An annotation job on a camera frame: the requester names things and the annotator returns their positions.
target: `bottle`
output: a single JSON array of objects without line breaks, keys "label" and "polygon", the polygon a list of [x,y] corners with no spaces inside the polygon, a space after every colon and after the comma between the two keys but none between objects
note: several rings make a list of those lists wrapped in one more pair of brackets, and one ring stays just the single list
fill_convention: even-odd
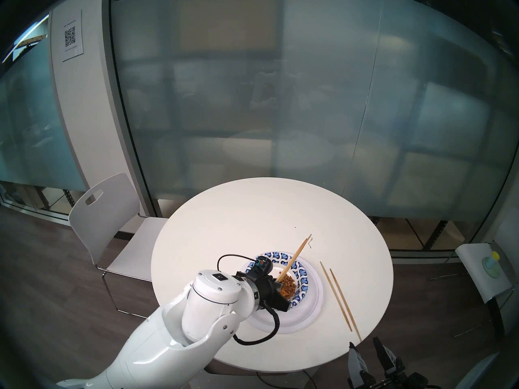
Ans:
[{"label": "bottle", "polygon": [[484,265],[486,269],[493,269],[499,260],[499,254],[496,251],[492,251],[492,255],[485,258]]}]

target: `wooden floor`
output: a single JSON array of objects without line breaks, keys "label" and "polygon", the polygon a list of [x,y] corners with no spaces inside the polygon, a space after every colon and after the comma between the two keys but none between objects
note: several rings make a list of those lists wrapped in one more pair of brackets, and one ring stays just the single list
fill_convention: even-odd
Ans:
[{"label": "wooden floor", "polygon": [[[114,239],[101,263],[126,245]],[[468,276],[429,281],[438,265],[395,265],[395,284],[382,321],[358,350],[377,380],[383,372],[372,336],[420,372],[430,384],[454,388],[498,344],[491,324],[459,338],[489,318]],[[462,270],[460,263],[443,272]],[[149,315],[157,306],[151,283],[107,277],[120,308]],[[37,374],[57,382],[89,378],[104,370],[141,323],[116,312],[89,255],[66,226],[0,206],[0,324],[19,354]],[[319,389],[348,387],[347,355],[320,367]],[[212,371],[232,368],[213,362]]]}]

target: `white round table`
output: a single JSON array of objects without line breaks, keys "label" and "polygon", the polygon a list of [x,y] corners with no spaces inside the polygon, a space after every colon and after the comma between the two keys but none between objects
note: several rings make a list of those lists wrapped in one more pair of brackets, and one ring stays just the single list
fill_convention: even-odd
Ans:
[{"label": "white round table", "polygon": [[[152,256],[155,296],[160,305],[167,304],[199,270],[216,269],[224,254],[254,258],[271,251],[294,253],[310,234],[311,248],[307,245],[301,257],[323,283],[317,318],[302,330],[254,346],[230,339],[215,358],[263,372],[324,364],[347,353],[349,342],[357,345],[359,338],[355,329],[349,330],[319,261],[333,269],[362,339],[382,318],[393,289],[391,257],[377,228],[358,208],[324,188],[265,177],[231,181],[196,195],[170,217],[157,238]],[[220,269],[235,274],[244,262],[226,257]],[[244,321],[237,336],[250,341],[266,333]],[[279,362],[280,352],[292,355]]]}]

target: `chopstick in food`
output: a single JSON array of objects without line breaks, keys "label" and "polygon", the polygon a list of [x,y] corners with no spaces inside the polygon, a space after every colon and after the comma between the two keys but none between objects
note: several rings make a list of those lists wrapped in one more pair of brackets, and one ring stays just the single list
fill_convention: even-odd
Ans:
[{"label": "chopstick in food", "polygon": [[362,338],[360,337],[359,330],[357,328],[357,324],[355,323],[355,320],[353,319],[353,315],[351,315],[350,307],[348,307],[348,303],[346,302],[346,298],[344,298],[343,291],[340,289],[339,282],[335,278],[335,275],[333,274],[333,270],[332,269],[330,269],[330,273],[332,274],[332,278],[333,278],[333,281],[335,282],[335,285],[339,289],[340,297],[344,301],[344,305],[346,306],[346,310],[348,311],[348,315],[350,316],[350,319],[353,322],[353,327],[355,328],[355,332],[357,332],[357,336],[359,337],[359,340],[362,341]]},{"label": "chopstick in food", "polygon": [[285,277],[286,273],[289,271],[290,267],[292,266],[292,263],[294,263],[296,258],[299,256],[299,254],[301,253],[302,249],[305,247],[306,243],[308,242],[308,240],[310,239],[311,236],[312,236],[312,234],[310,234],[308,236],[308,238],[305,241],[302,242],[301,246],[296,251],[296,253],[292,257],[292,259],[288,260],[288,263],[286,264],[285,268],[283,269],[283,271],[281,272],[279,277],[276,279],[276,282],[281,282],[283,280],[283,278]]},{"label": "chopstick in food", "polygon": [[348,317],[346,316],[346,312],[344,312],[343,305],[340,303],[339,296],[337,295],[337,292],[335,291],[335,287],[333,286],[332,281],[330,280],[330,277],[328,276],[328,273],[326,273],[326,269],[324,268],[323,262],[319,261],[319,263],[321,264],[321,267],[323,268],[324,275],[328,279],[328,283],[330,284],[330,287],[332,288],[332,292],[335,295],[335,299],[339,303],[339,307],[340,307],[340,310],[343,312],[344,319],[346,320],[346,323],[348,324],[350,331],[353,332],[353,330],[351,329],[350,321],[348,320]]}]

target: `frosted glass wall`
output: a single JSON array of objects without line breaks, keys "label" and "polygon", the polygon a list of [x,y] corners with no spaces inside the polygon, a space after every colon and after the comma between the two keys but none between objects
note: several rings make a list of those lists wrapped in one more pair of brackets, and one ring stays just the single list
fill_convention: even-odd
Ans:
[{"label": "frosted glass wall", "polygon": [[119,0],[112,28],[157,199],[276,176],[369,215],[482,220],[519,140],[516,71],[411,0]]},{"label": "frosted glass wall", "polygon": [[48,39],[0,79],[0,181],[86,191],[59,120]]}]

